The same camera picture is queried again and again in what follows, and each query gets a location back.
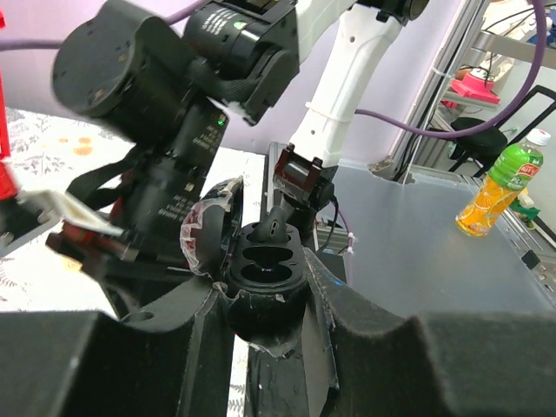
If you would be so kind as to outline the black taped earbud charging case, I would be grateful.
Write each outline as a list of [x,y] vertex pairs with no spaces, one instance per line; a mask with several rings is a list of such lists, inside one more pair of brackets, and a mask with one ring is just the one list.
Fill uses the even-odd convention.
[[259,222],[242,225],[243,190],[242,177],[211,188],[186,215],[179,242],[189,269],[209,277],[222,294],[222,310],[235,334],[281,357],[300,338],[308,291],[303,247],[288,222],[288,242],[252,242]]

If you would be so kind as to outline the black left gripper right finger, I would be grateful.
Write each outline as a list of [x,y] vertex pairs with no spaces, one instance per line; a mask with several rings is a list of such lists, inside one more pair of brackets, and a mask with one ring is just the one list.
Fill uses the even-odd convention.
[[425,313],[407,319],[305,252],[303,338],[285,360],[251,354],[248,416],[552,416],[551,314]]

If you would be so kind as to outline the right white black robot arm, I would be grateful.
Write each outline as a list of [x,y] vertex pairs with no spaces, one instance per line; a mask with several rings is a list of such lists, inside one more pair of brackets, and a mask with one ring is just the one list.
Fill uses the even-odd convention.
[[108,1],[63,41],[52,70],[56,99],[132,142],[119,162],[78,176],[67,193],[87,210],[111,207],[105,228],[67,215],[48,246],[114,274],[161,268],[219,271],[242,222],[242,184],[231,208],[194,234],[182,224],[198,201],[237,105],[257,124],[297,76],[302,17],[327,29],[349,3],[205,1],[182,34],[126,1]]

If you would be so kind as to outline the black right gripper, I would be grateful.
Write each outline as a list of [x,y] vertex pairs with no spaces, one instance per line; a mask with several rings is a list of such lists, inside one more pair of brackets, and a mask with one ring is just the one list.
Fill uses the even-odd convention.
[[75,178],[69,196],[104,217],[107,229],[67,219],[47,245],[81,263],[98,281],[173,281],[190,268],[181,226],[199,201],[228,118],[212,103],[192,104],[180,128],[159,143],[136,145],[118,162]]

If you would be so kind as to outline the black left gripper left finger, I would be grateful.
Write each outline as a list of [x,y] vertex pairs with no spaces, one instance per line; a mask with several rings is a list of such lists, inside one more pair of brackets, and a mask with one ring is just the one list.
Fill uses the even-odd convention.
[[187,281],[117,321],[98,311],[1,316],[4,416],[223,416],[234,336],[221,295]]

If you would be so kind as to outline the black wireless earbud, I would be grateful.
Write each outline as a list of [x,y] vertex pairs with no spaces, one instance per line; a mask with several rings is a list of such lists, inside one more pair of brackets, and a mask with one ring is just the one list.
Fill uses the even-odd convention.
[[263,221],[254,226],[250,240],[261,244],[282,244],[288,242],[286,212],[274,206]]

